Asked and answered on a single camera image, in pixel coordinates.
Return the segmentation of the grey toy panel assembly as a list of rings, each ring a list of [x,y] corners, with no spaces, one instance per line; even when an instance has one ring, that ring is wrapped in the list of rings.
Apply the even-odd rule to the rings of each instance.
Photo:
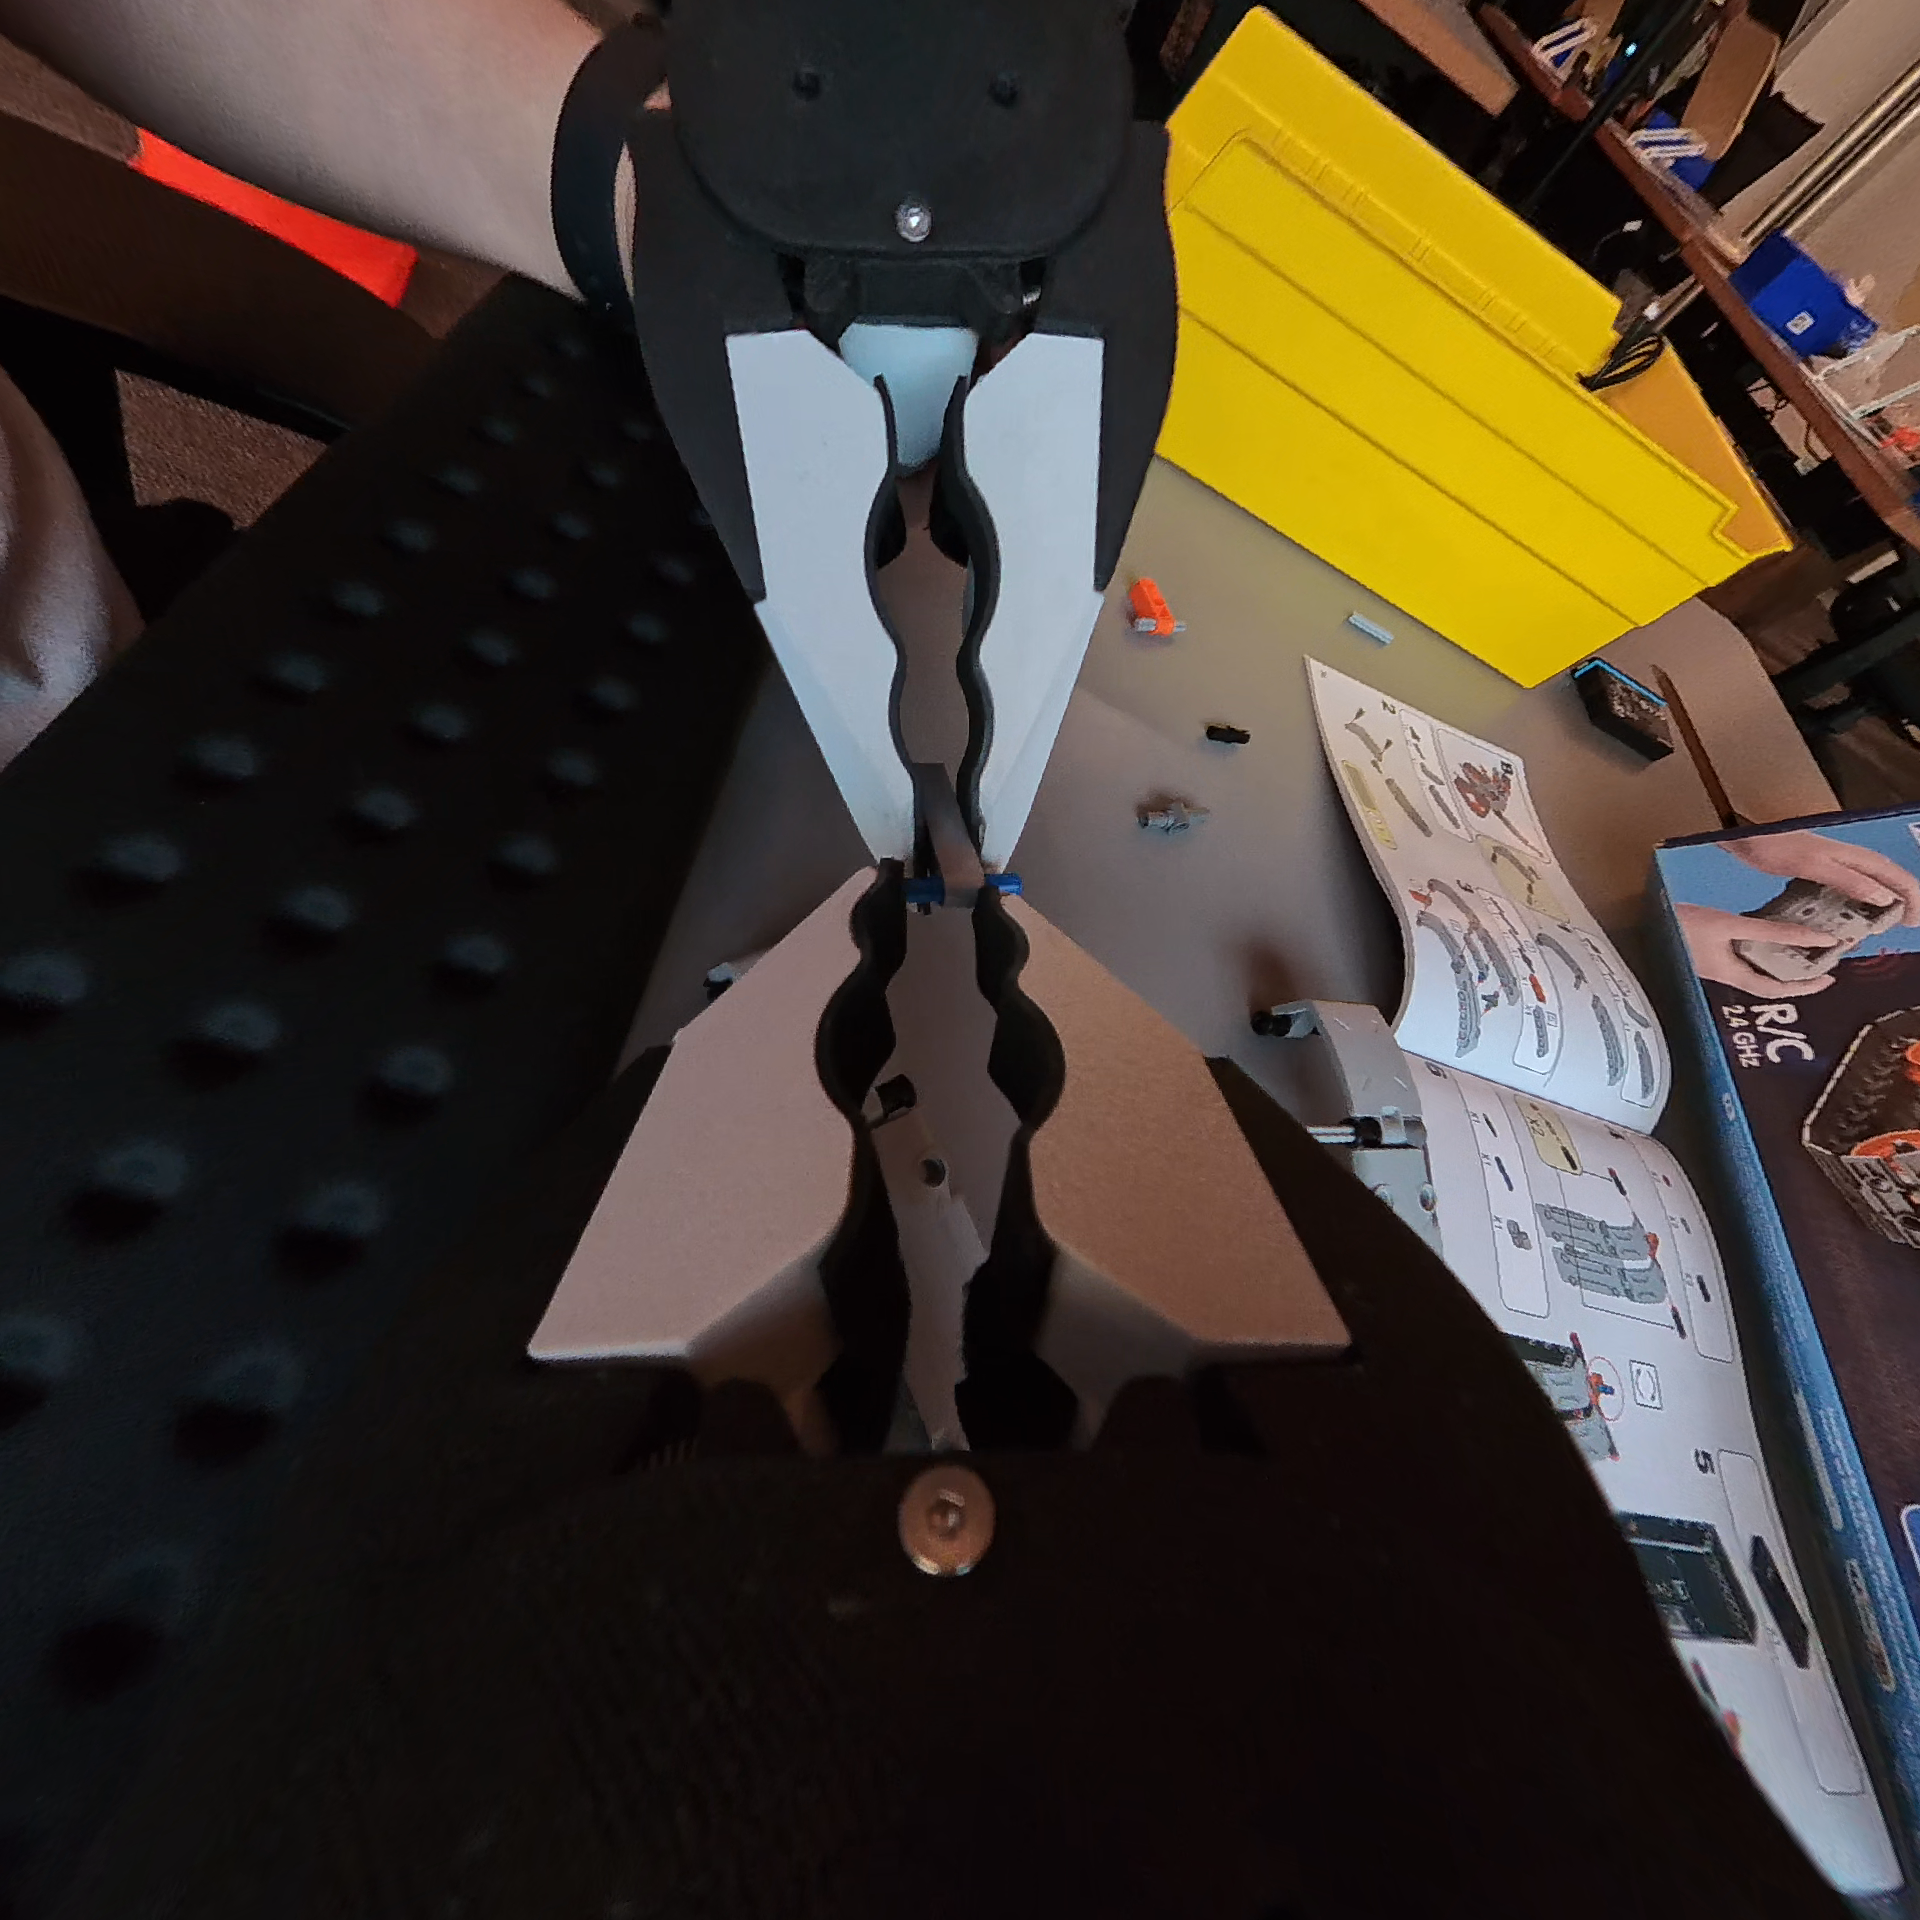
[[[721,1129],[710,1228],[738,1294],[718,1379],[771,1387],[801,1451],[962,1446],[957,1310],[982,1258],[947,1073],[914,966],[867,972],[806,923],[710,968]]]
[[[1254,1009],[1249,1027],[1264,1040],[1307,1046],[1313,1062],[1331,1073],[1341,1113],[1309,1123],[1307,1135],[1442,1256],[1421,1099],[1377,1009],[1294,1000]]]

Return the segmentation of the open instruction booklet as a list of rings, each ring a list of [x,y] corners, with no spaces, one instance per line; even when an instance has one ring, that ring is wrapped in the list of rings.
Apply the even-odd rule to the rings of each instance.
[[[1442,1260],[1613,1510],[1680,1666],[1851,1897],[1903,1873],[1760,1454],[1696,1188],[1649,1129],[1651,1006],[1533,807],[1522,760],[1307,662],[1318,737],[1402,938],[1395,1091]]]

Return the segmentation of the blue toy robot kit box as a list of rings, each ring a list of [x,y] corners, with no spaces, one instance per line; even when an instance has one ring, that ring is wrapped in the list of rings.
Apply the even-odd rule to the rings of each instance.
[[[1826,1513],[1883,1743],[1914,1793],[1914,807],[1664,846],[1649,935]]]

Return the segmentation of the grey desk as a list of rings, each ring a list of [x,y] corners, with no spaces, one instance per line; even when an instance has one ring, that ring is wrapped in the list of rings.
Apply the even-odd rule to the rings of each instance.
[[[1182,638],[1123,631],[1119,591],[1136,577],[1168,594]],[[1395,640],[1366,640],[1345,612]],[[1712,608],[1688,601],[1605,656],[1645,684],[1651,666],[1666,670],[1747,820],[1838,810],[1760,659]],[[1248,1027],[1254,1004],[1392,1014],[1401,998],[1399,923],[1327,774],[1305,659],[1517,754],[1578,900],[1651,982],[1639,935],[1649,856],[1719,825],[1686,753],[1642,762],[1587,722],[1566,680],[1520,688],[1161,463],[1015,858],[1035,908],[1202,1051],[1305,1111],[1305,1076],[1256,1064],[1269,1048]],[[1206,722],[1253,738],[1217,748]],[[1210,819],[1143,833],[1145,799],[1197,801]],[[701,1011],[707,966],[774,945],[865,860],[765,666],[616,1065]]]

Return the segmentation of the person's left forearm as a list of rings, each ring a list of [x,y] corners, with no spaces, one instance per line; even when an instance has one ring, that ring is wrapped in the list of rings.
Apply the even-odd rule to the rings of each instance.
[[[573,296],[550,216],[561,3],[3,3],[83,95],[286,201]]]

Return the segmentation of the black perforated chair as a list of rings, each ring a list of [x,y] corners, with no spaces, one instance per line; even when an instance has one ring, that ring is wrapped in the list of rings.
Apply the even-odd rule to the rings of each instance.
[[[3,771],[3,1915],[605,1084],[763,670],[634,345],[505,281]]]

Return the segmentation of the brown wooden strip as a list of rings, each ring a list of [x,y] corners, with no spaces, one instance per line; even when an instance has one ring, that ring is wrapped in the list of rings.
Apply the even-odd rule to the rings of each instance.
[[[1729,793],[1726,791],[1721,774],[1719,774],[1717,763],[1712,762],[1710,750],[1707,750],[1703,737],[1697,734],[1697,730],[1696,730],[1696,724],[1688,716],[1688,710],[1685,707],[1685,700],[1682,700],[1677,686],[1672,684],[1672,680],[1659,666],[1649,668],[1649,676],[1651,676],[1651,684],[1654,684],[1654,688],[1656,688],[1656,692],[1664,702],[1669,731],[1672,734],[1675,744],[1686,753],[1686,756],[1688,756],[1688,762],[1696,771],[1696,778],[1699,780],[1699,786],[1703,786],[1703,791],[1705,791],[1705,795],[1707,795],[1707,801],[1710,801],[1710,806],[1717,814],[1719,828],[1729,833],[1729,831],[1737,831],[1737,828],[1753,825],[1741,814],[1741,810],[1731,802]]]

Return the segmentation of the black wristband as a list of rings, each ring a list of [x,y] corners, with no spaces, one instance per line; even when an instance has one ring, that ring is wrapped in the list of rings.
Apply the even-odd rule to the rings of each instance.
[[[603,38],[577,67],[550,151],[550,230],[577,297],[633,334],[633,294],[621,265],[616,166],[629,131],[665,81],[665,26],[634,16]]]

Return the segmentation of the small black box blue stripe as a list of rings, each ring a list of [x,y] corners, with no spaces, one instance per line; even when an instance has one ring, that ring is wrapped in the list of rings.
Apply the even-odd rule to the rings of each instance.
[[[1605,659],[1578,662],[1568,681],[1591,724],[1645,762],[1672,754],[1666,700]]]

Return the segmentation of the yellow plastic bin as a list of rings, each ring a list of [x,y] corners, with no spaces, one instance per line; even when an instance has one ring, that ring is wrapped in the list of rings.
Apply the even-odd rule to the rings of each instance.
[[[1538,686],[1791,545],[1686,368],[1254,7],[1168,119],[1159,455]]]

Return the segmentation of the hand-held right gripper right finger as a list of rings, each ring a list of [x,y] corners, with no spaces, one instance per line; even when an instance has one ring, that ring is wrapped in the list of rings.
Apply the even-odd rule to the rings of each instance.
[[[1015,1131],[966,1286],[966,1443],[1056,1450],[1138,1379],[1341,1356],[1350,1335],[1202,1051],[1018,896],[979,894],[973,939]]]

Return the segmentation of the blue storage bin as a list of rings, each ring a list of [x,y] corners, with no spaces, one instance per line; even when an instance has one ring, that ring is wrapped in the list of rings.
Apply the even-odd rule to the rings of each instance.
[[[1880,329],[1787,232],[1774,232],[1729,272],[1750,314],[1791,354],[1839,358],[1865,347]]]

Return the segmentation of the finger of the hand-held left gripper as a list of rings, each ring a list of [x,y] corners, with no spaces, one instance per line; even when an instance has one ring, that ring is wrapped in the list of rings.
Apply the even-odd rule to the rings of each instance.
[[[955,384],[939,497],[966,551],[957,799],[982,865],[1011,865],[1102,606],[1102,344],[1031,331]]]
[[[895,495],[888,402],[806,329],[726,339],[759,548],[759,625],[848,814],[907,860],[914,786],[895,738],[898,640],[873,585],[873,516]]]

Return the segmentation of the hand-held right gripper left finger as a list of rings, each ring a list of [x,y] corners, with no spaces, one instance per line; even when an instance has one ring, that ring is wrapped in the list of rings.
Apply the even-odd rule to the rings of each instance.
[[[862,1110],[895,1049],[902,868],[855,873],[662,1057],[529,1335],[534,1361],[754,1380],[811,1446],[878,1450],[907,1280]]]

